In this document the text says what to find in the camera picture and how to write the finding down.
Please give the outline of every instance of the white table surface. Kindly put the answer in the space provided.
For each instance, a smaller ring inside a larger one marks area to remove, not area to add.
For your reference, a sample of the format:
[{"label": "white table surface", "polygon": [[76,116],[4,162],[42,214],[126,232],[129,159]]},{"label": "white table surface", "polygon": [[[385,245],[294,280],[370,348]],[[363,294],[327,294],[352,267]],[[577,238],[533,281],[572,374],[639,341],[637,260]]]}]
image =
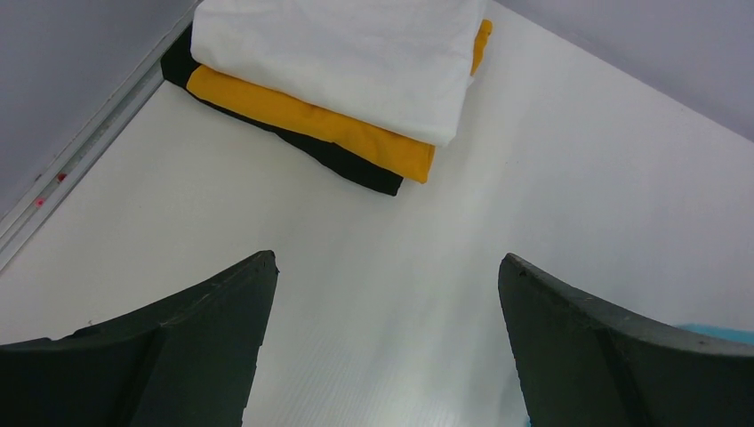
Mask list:
[{"label": "white table surface", "polygon": [[668,323],[754,328],[754,143],[490,4],[428,184],[386,197],[164,84],[0,277],[0,342],[61,337],[261,249],[252,426],[519,426],[515,252]]}]

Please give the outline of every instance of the stack of folded clothes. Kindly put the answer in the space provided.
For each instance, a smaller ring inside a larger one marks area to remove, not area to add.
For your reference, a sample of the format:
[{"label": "stack of folded clothes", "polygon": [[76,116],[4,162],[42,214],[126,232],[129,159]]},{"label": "stack of folded clothes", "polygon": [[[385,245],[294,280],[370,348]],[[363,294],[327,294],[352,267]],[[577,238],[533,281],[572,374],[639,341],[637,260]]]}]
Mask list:
[{"label": "stack of folded clothes", "polygon": [[395,196],[455,137],[487,0],[205,0],[166,80]]}]

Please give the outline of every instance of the white wall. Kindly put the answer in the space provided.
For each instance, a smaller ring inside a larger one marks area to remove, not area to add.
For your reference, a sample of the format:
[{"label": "white wall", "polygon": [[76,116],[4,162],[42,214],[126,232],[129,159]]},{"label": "white wall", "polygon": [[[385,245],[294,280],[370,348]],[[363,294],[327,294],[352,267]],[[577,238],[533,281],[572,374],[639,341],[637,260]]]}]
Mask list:
[{"label": "white wall", "polygon": [[0,218],[196,1],[0,1]]},{"label": "white wall", "polygon": [[751,0],[496,0],[754,141]]}]

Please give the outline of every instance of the folded t-shirt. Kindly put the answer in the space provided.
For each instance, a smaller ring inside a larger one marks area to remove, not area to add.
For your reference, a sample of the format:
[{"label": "folded t-shirt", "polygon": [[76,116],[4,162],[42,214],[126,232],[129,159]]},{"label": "folded t-shirt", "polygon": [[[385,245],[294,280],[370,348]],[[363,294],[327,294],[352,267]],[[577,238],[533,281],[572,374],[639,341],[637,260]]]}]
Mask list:
[{"label": "folded t-shirt", "polygon": [[204,0],[206,66],[417,141],[456,134],[488,0]]},{"label": "folded t-shirt", "polygon": [[[492,22],[482,21],[474,43],[471,75],[484,58],[492,30]],[[418,182],[426,182],[429,178],[435,156],[433,145],[247,83],[206,66],[200,66],[191,74],[187,87],[198,98],[268,125],[333,142],[405,178]]]},{"label": "folded t-shirt", "polygon": [[373,165],[363,158],[330,142],[320,141],[311,136],[280,129],[240,115],[234,111],[218,106],[211,101],[202,100],[187,89],[187,84],[199,63],[191,58],[191,26],[173,43],[160,61],[165,80],[186,90],[204,104],[224,114],[243,120],[265,131],[275,133],[284,141],[300,149],[320,164],[333,170],[343,178],[380,193],[395,196],[403,178],[386,169]]}]

